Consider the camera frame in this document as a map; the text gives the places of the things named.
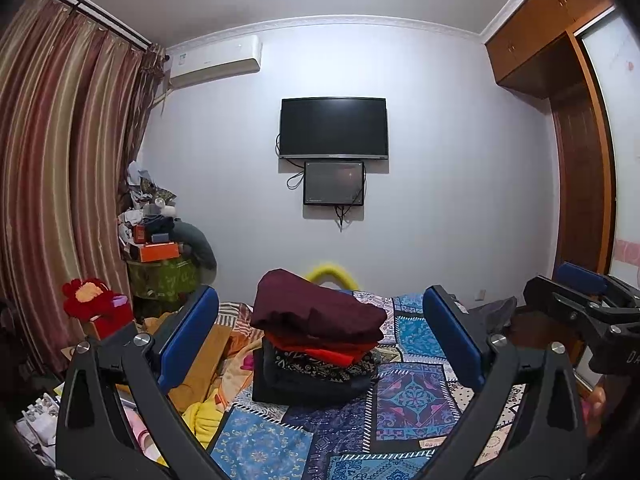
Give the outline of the maroon garment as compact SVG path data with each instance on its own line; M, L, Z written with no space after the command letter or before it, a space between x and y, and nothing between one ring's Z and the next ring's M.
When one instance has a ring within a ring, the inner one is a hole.
M339 290L322 287L283 269L258 282L252 325L336 342L378 342L386 312Z

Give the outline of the grey backpack on floor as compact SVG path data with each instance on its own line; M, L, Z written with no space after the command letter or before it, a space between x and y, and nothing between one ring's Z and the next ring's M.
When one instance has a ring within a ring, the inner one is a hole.
M501 333L511 325L512 316L518 307L518 298L511 296L469 310L469 314L483 326L488 334Z

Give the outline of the orange cartoon fleece blanket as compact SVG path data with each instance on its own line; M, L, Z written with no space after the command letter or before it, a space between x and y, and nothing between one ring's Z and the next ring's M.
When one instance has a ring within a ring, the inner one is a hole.
M250 325L253 308L223 302L182 383L168 398L201 446L209 446L232 401L250 386L262 331Z

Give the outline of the green patterned bin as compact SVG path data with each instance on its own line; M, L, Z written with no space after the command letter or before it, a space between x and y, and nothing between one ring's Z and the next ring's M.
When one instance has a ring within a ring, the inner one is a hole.
M168 304L183 304L201 284L200 269L182 257L154 262L128 261L134 296Z

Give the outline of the blue patchwork bedspread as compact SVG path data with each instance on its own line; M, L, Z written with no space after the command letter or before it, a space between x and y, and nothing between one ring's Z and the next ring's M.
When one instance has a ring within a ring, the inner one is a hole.
M387 313L371 388L342 405L258 402L255 376L227 405L209 453L230 479L413 479L474 393L422 315L421 294L355 292Z

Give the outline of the orange box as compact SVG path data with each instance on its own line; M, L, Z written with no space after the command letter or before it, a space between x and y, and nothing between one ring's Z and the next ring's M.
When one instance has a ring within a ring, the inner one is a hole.
M175 242L145 244L139 249L139 260L142 263L157 262L179 257L180 248Z

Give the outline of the dark navy folded garment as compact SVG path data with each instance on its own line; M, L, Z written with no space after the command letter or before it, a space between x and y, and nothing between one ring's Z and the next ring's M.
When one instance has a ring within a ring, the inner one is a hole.
M376 375L349 382L329 382L282 370L274 364L273 344L262 338L262 346L254 352L252 400L289 406L343 405L365 394Z

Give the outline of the red plush toy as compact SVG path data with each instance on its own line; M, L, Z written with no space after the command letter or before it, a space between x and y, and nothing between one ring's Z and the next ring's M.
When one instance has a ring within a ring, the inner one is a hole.
M128 297L98 278L74 278L62 286L62 294L64 312L96 339L105 339L134 320Z

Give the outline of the black patterned folded garment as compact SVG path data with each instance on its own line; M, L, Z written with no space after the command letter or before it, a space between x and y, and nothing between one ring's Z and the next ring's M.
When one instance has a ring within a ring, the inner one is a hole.
M307 356L302 352L274 349L274 364L282 370L329 382L349 382L361 377L373 377L378 372L378 360L367 352L360 361L341 367Z

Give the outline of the red folded garment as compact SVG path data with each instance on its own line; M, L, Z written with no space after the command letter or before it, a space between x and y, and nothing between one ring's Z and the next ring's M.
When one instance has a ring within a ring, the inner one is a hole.
M265 332L265 337L277 349L306 354L316 360L339 367L349 367L361 361L364 355L373 350L376 342L332 342L322 339L310 339L299 335Z

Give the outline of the yellow pillow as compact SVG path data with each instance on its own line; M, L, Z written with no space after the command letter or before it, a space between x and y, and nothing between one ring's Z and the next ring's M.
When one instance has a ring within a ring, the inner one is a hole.
M305 278L316 285L332 282L340 286L340 289L350 290L351 292L359 289L359 285L352 274L342 266L332 262L318 264L318 266L315 266L305 274Z

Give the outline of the striped red curtain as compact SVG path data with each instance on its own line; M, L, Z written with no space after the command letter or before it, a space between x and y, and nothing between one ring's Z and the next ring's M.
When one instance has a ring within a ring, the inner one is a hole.
M164 63L58 0L25 0L2 34L1 296L50 370L84 334L64 284L128 292L117 218Z

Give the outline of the white air conditioner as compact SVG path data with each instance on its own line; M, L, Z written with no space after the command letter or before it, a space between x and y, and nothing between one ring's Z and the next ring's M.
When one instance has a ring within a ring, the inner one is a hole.
M183 89L262 68L262 40L257 35L219 41L200 41L171 49L166 87Z

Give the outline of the wooden wardrobe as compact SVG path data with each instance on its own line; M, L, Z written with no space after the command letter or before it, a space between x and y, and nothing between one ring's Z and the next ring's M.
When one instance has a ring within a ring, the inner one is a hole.
M580 37L613 10L613 0L508 0L482 33L498 86L551 107L560 184L554 263L598 273L608 272L614 254L614 151Z

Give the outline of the small black wall monitor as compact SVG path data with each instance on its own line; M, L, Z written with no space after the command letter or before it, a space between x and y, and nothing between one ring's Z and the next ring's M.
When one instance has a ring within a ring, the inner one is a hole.
M305 162L305 206L356 206L364 200L364 165L360 160Z

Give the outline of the black wall television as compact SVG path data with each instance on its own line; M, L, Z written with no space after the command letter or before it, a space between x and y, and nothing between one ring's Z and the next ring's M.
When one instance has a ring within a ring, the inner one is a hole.
M386 159L386 99L322 96L284 99L279 156L286 159Z

